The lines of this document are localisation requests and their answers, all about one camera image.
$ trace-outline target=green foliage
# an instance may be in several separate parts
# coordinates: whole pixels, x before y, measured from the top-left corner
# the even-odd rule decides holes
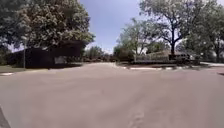
[[[200,20],[191,29],[189,35],[181,44],[179,50],[192,50],[202,55],[206,61],[219,62],[220,54],[223,52],[224,35],[224,9],[217,4],[216,0],[205,3],[201,9]]]
[[[87,45],[94,36],[89,33],[89,16],[77,0],[31,1],[20,11],[29,39],[28,47],[51,48],[75,42]]]
[[[155,18],[160,36],[171,45],[175,54],[175,45],[184,39],[200,19],[202,0],[143,0],[140,8],[143,14]]]
[[[134,60],[134,52],[124,45],[116,46],[113,55],[117,61],[132,62]]]
[[[11,53],[11,51],[8,49],[8,47],[0,45],[0,65],[6,64],[5,56],[9,53]]]
[[[155,28],[153,21],[137,21],[132,19],[132,23],[124,28],[118,40],[119,45],[128,48],[136,55],[142,54],[147,43],[158,37],[159,31]]]
[[[84,56],[90,60],[101,59],[104,55],[103,50],[98,46],[93,46],[89,50],[85,51]]]
[[[169,50],[169,45],[167,45],[164,42],[151,42],[150,44],[148,44],[147,46],[147,51],[146,54],[150,54],[153,52],[161,52],[164,50]]]
[[[115,61],[113,55],[112,54],[108,54],[108,53],[104,53],[104,55],[102,57],[102,60],[104,62],[114,62]]]
[[[26,0],[0,0],[0,44],[19,47],[23,32],[17,12],[25,4]]]

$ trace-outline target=parking lot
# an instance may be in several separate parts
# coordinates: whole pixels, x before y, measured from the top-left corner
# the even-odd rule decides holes
[[[0,106],[11,128],[223,128],[222,73],[110,63],[21,72],[0,77]]]

